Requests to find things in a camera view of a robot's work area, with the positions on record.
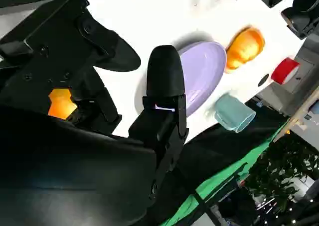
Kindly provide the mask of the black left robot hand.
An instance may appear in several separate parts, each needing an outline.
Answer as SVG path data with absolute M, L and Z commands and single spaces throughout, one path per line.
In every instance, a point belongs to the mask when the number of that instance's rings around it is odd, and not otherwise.
M 269 8 L 283 0 L 262 0 Z M 292 6 L 281 12 L 287 27 L 299 38 L 309 36 L 319 24 L 319 0 L 293 0 Z

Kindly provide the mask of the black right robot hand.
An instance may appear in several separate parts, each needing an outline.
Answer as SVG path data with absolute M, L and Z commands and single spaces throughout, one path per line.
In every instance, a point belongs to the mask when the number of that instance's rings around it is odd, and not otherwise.
M 140 57 L 90 14 L 53 0 L 0 41 L 0 223 L 131 226 L 154 203 L 188 135 L 180 56 L 153 49 L 144 109 L 127 138 L 96 68 L 130 72 Z

